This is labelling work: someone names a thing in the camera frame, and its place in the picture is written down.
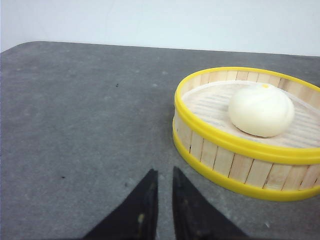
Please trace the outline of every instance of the yellow rim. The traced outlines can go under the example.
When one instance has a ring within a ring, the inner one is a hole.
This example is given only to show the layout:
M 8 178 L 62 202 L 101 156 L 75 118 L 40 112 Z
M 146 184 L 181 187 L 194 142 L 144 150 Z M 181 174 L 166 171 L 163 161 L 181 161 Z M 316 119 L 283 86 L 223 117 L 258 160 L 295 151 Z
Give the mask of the yellow rim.
M 181 156 L 185 159 L 185 161 L 194 168 L 198 173 L 209 179 L 210 181 L 229 189 L 233 192 L 243 194 L 249 197 L 270 200 L 270 201 L 281 201 L 281 202 L 289 202 L 289 201 L 298 201 L 307 198 L 311 198 L 320 193 L 320 186 L 306 189 L 306 190 L 296 190 L 296 191 L 277 191 L 270 189 L 262 189 L 256 186 L 251 186 L 247 184 L 243 184 L 236 180 L 230 179 L 216 171 L 213 171 L 211 168 L 207 167 L 203 163 L 201 163 L 196 157 L 191 155 L 181 143 L 181 140 L 176 134 L 176 131 L 173 132 L 173 142 L 181 154 Z
M 247 71 L 257 72 L 263 74 L 269 74 L 281 78 L 285 78 L 315 91 L 320 92 L 320 88 L 298 79 L 293 76 L 285 75 L 275 71 L 269 71 L 259 68 L 251 67 L 216 67 L 209 68 L 185 77 L 178 85 L 174 95 L 174 105 L 181 119 L 191 128 L 193 131 L 198 133 L 203 138 L 219 145 L 234 153 L 251 157 L 253 159 L 264 160 L 267 162 L 287 164 L 287 165 L 313 165 L 320 164 L 320 147 L 316 148 L 293 148 L 293 147 L 281 147 L 268 145 L 264 143 L 257 143 L 251 140 L 247 140 L 238 136 L 234 136 L 230 133 L 224 132 L 212 125 L 202 121 L 199 117 L 194 115 L 184 104 L 181 98 L 181 89 L 190 79 L 195 76 L 202 75 L 205 73 L 218 72 L 218 71 Z

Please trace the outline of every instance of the steamer basket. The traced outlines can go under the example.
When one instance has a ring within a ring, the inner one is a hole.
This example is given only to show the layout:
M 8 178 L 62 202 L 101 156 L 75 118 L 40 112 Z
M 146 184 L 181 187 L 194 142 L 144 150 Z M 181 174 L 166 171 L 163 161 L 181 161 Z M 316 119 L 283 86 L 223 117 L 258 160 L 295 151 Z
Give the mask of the steamer basket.
M 227 114 L 231 86 L 249 82 L 272 84 L 291 98 L 296 114 L 286 132 L 263 138 L 232 125 Z M 217 67 L 184 78 L 174 105 L 174 144 L 204 177 L 231 191 L 272 201 L 320 193 L 319 87 L 264 69 Z

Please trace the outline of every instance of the white wall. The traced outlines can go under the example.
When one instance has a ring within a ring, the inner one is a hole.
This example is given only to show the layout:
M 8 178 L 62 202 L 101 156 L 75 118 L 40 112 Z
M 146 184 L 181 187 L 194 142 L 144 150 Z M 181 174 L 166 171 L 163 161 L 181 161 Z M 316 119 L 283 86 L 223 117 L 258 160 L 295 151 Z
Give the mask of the white wall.
M 320 56 L 319 0 L 1 0 L 1 51 L 30 41 Z

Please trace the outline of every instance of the yellow plastic band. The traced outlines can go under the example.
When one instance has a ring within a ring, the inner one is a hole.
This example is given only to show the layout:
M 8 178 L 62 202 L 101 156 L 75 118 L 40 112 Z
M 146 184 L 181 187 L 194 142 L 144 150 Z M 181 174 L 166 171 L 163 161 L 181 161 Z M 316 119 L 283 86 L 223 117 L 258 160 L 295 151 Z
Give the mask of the yellow plastic band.
M 247 185 L 239 181 L 228 178 L 211 168 L 207 167 L 201 163 L 196 157 L 190 154 L 186 148 L 183 146 L 181 140 L 179 139 L 176 131 L 174 130 L 174 123 L 172 124 L 173 128 L 173 142 L 176 146 L 176 149 L 184 158 L 184 160 L 194 168 L 198 173 L 209 179 L 210 181 L 229 189 L 233 192 L 243 194 L 249 197 L 270 200 L 270 201 L 281 201 L 281 202 L 290 202 L 298 201 L 307 198 L 311 198 L 320 193 L 320 186 L 316 186 L 306 190 L 295 190 L 295 191 L 277 191 L 270 189 L 262 189 L 256 186 Z
M 280 78 L 288 79 L 290 81 L 297 82 L 310 89 L 320 92 L 320 88 L 298 79 L 293 76 L 285 75 L 275 71 L 269 71 L 251 67 L 216 67 L 209 68 L 185 77 L 178 85 L 174 95 L 174 105 L 177 113 L 181 117 L 184 123 L 189 128 L 198 133 L 203 138 L 210 142 L 225 148 L 231 152 L 244 155 L 253 159 L 264 160 L 271 163 L 286 164 L 286 165 L 314 165 L 320 164 L 320 147 L 315 148 L 294 148 L 294 147 L 282 147 L 274 146 L 264 143 L 258 143 L 251 140 L 247 140 L 238 136 L 234 136 L 230 133 L 224 132 L 206 122 L 201 120 L 199 117 L 194 115 L 184 104 L 181 98 L 181 89 L 189 80 L 195 76 L 202 75 L 205 73 L 212 73 L 218 71 L 246 71 L 246 72 L 257 72 L 263 74 L 269 74 Z

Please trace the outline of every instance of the gray surface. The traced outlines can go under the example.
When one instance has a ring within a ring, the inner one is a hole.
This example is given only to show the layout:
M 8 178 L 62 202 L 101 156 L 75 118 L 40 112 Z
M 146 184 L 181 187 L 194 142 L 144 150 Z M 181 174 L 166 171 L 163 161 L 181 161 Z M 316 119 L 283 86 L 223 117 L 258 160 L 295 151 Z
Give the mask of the gray surface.
M 319 239 L 319 196 L 290 203 L 242 196 L 199 175 L 176 151 L 174 91 L 184 76 L 217 66 L 320 85 L 320 57 L 58 42 L 1 54 L 1 239 L 81 237 L 150 168 L 159 171 L 157 239 L 174 239 L 174 165 L 249 235 Z

